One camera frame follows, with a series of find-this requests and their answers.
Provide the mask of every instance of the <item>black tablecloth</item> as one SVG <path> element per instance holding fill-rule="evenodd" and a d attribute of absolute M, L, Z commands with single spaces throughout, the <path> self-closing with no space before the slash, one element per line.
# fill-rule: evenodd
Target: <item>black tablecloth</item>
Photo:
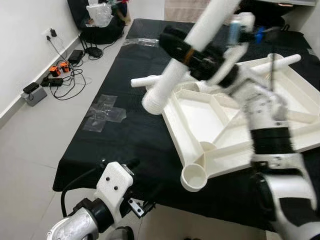
<path fill-rule="evenodd" d="M 190 23 L 136 19 L 129 33 L 131 38 L 155 39 L 166 25 L 189 31 Z M 224 48 L 228 27 L 223 26 L 214 39 Z M 276 53 L 284 57 L 300 54 L 302 60 L 292 68 L 319 89 L 320 62 L 307 51 L 309 45 L 298 32 L 283 32 L 275 45 Z M 241 61 L 265 58 L 271 45 L 251 44 Z M 159 204 L 243 225 L 270 229 L 251 196 L 250 168 L 208 180 L 199 192 L 186 191 L 180 183 L 182 164 L 161 115 L 147 113 L 141 100 L 145 89 L 131 88 L 130 79 L 159 75 L 169 62 L 169 56 L 157 47 L 123 46 L 106 76 L 96 98 L 101 94 L 118 96 L 115 107 L 126 109 L 121 123 L 106 122 L 101 133 L 82 130 L 82 121 L 63 158 L 59 162 L 53 190 L 61 191 L 71 180 L 95 167 L 101 159 L 127 163 L 140 159 L 132 187 L 138 199 L 148 199 L 161 184 L 156 200 Z M 316 193 L 320 190 L 320 148 L 303 153 Z M 74 188 L 95 188 L 101 172 L 80 181 Z"/>

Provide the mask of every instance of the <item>plug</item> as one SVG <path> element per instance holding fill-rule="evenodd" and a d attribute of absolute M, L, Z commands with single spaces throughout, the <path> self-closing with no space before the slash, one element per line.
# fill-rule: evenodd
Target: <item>plug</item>
<path fill-rule="evenodd" d="M 50 33 L 51 33 L 51 37 L 56 37 L 57 36 L 57 33 L 56 33 L 56 30 L 50 28 Z"/>

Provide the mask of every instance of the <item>baseboard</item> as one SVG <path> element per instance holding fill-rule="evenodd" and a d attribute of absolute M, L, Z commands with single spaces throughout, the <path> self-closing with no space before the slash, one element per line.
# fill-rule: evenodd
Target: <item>baseboard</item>
<path fill-rule="evenodd" d="M 66 52 L 71 53 L 77 45 L 80 44 L 80 40 L 76 37 L 65 49 L 64 52 L 60 53 L 62 56 L 66 54 Z M 42 79 L 48 74 L 49 68 L 57 61 L 62 60 L 61 56 L 53 59 L 44 70 L 30 83 L 36 82 L 40 84 Z M 0 113 L 0 129 L 10 120 L 10 118 L 26 103 L 26 101 L 20 96 L 17 96 L 9 106 Z"/>

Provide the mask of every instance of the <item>black cloth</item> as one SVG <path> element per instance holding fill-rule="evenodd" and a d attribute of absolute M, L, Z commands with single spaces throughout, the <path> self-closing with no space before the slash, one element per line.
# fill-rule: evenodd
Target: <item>black cloth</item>
<path fill-rule="evenodd" d="M 193 26 L 190 23 L 136 19 L 127 38 L 155 39 L 167 25 L 183 31 L 189 31 Z M 227 33 L 228 27 L 223 26 L 214 39 L 214 43 L 222 49 Z M 292 33 L 290 36 L 277 42 L 275 51 L 284 57 L 300 54 L 302 60 L 292 64 L 292 68 L 319 89 L 319 60 L 309 55 L 309 45 L 301 33 Z M 265 58 L 271 49 L 271 45 L 265 42 L 252 44 L 241 61 Z M 151 115 L 143 109 L 143 87 L 130 86 L 132 78 L 161 74 L 169 60 L 169 56 L 157 47 L 132 44 L 120 49 L 93 102 L 96 102 L 101 94 L 118 96 L 114 106 L 126 109 L 127 118 L 121 123 L 106 122 L 101 133 L 82 130 L 86 121 L 84 118 L 59 162 L 53 190 L 62 191 L 71 180 L 94 168 L 102 159 L 127 163 L 138 158 L 140 165 L 135 169 L 134 184 L 131 188 L 135 198 L 147 200 L 155 189 L 161 189 L 156 195 L 159 204 L 270 230 L 271 227 L 262 217 L 251 195 L 251 168 L 211 178 L 207 185 L 196 193 L 188 192 L 182 187 L 182 164 L 162 116 Z M 318 196 L 319 153 L 320 148 L 303 153 Z M 74 188 L 95 188 L 100 175 L 101 172 L 97 171 Z"/>

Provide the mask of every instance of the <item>plastic tray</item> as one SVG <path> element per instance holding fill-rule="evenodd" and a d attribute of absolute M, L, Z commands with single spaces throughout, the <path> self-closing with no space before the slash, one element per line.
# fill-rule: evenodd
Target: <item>plastic tray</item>
<path fill-rule="evenodd" d="M 239 64 L 254 67 L 267 62 L 269 57 Z M 263 76 L 267 85 L 269 75 Z M 253 154 L 238 104 L 221 92 L 201 93 L 194 86 L 178 85 L 162 113 L 183 165 L 181 183 L 191 192 L 203 188 L 208 178 L 249 167 Z M 295 149 L 320 146 L 320 93 L 289 66 L 274 72 L 274 89 L 288 102 Z"/>

